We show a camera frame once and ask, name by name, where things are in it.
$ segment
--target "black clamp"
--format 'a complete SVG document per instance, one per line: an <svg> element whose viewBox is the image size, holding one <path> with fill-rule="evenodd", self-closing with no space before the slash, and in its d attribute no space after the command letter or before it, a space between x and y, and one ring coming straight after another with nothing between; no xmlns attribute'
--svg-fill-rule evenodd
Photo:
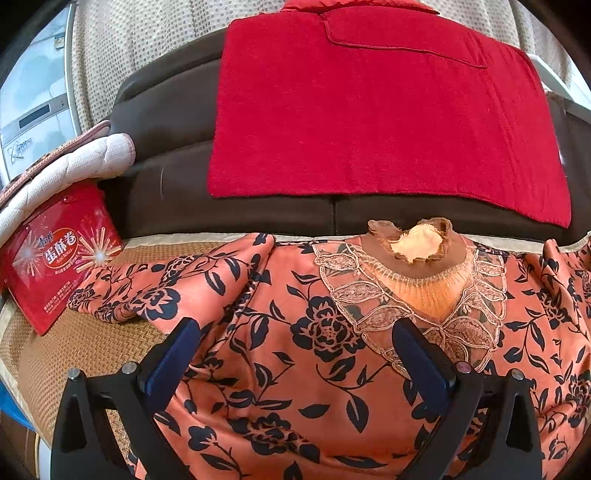
<svg viewBox="0 0 591 480"><path fill-rule="evenodd" d="M520 370L499 377L476 373L467 362L453 365L410 319L394 324L392 342L427 408L441 415L398 480L440 480L482 408L487 412L478 443L456 480L541 480L540 434Z"/></svg>
<svg viewBox="0 0 591 480"><path fill-rule="evenodd" d="M200 341L197 323L184 319L140 364L113 375L86 378L77 368L57 415L53 480L132 480L106 410L118 410L134 453L152 480L195 480L166 441L153 416L164 410ZM427 408L440 419L398 480L440 480L447 472L476 411L486 408L478 444L458 480L541 480L540 437L527 380L478 374L453 365L410 319L394 324L392 341Z"/></svg>

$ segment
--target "firework graphic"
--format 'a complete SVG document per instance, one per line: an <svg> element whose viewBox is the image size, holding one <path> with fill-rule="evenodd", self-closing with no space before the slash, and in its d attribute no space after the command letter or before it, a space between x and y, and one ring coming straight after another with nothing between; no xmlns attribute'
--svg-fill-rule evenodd
<svg viewBox="0 0 591 480"><path fill-rule="evenodd" d="M39 239L33 238L33 231L30 231L22 243L12 266L20 271L22 277L34 277L39 275L39 263L43 257L43 248L39 246Z"/></svg>
<svg viewBox="0 0 591 480"><path fill-rule="evenodd" d="M105 227L100 229L100 235L94 229L91 229L92 236L90 237L90 244L82 236L78 237L82 245L82 256L80 259L84 261L82 265L76 268L76 271L80 273L87 268L102 267L107 262L110 262L115 257L115 254L121 251L121 245L111 245L111 239L105 239Z"/></svg>

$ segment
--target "beige fabric edge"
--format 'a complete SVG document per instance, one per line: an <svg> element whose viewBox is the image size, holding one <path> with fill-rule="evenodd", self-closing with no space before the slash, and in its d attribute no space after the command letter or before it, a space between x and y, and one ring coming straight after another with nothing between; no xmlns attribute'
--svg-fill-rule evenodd
<svg viewBox="0 0 591 480"><path fill-rule="evenodd" d="M8 327L8 324L10 323L10 320L12 319L12 316L14 315L14 312L16 312L17 308L18 306L16 302L12 299L12 297L9 297L2 306L2 310L0 311L0 340L2 340L2 337L4 336L4 333L6 332L6 329ZM35 431L39 432L39 428L33 420L33 415L29 410L29 406L27 405L27 402L18 390L17 379L14 378L12 374L8 371L8 368L6 368L6 365L4 365L2 359L0 359L0 378L2 379L2 382L6 386L12 399L16 402L16 404L27 417L27 420L31 422L31 424L35 428Z"/></svg>
<svg viewBox="0 0 591 480"><path fill-rule="evenodd" d="M151 235L142 236L128 240L125 248L147 247L150 245L175 245L186 244L194 242L232 242L246 235L245 233L174 233L172 235ZM344 240L351 238L354 235L338 235L338 236L289 236L276 235L278 242L298 242L318 239L329 240ZM510 252L526 252L533 254L542 253L544 246L543 242L532 242L528 240L519 240L516 238L503 238L498 236L483 236L483 235L464 235L474 242L487 245L498 250L507 250ZM585 235L578 242L560 247L562 253L569 253L579 250L584 244L589 241L591 232Z"/></svg>
<svg viewBox="0 0 591 480"><path fill-rule="evenodd" d="M132 238L126 241L125 248L148 247L151 245L192 244L195 242L233 242L246 233L173 233L171 235L150 235ZM307 240L344 240L354 235L338 236L289 236L274 235L278 242L301 242Z"/></svg>

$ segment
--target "red towel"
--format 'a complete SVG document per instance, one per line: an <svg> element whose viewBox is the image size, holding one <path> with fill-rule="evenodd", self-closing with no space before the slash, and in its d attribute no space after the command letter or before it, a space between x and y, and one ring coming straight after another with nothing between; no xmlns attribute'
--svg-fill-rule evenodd
<svg viewBox="0 0 591 480"><path fill-rule="evenodd" d="M234 21L209 171L214 197L436 194L568 227L570 196L527 55L393 7Z"/></svg>

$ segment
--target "lace collar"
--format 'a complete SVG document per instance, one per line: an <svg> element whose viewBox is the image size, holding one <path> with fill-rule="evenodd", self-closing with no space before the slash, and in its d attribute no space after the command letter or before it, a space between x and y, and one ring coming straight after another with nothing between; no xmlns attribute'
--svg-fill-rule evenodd
<svg viewBox="0 0 591 480"><path fill-rule="evenodd" d="M392 345L392 326L403 317L412 319L453 362L466 361L477 372L484 370L496 349L506 312L505 264L500 255L480 251L466 241L472 272L452 312L440 320L401 300L364 269L368 255L361 250L359 237L313 248L320 276L339 310L367 345L390 361L398 373L408 378Z"/></svg>

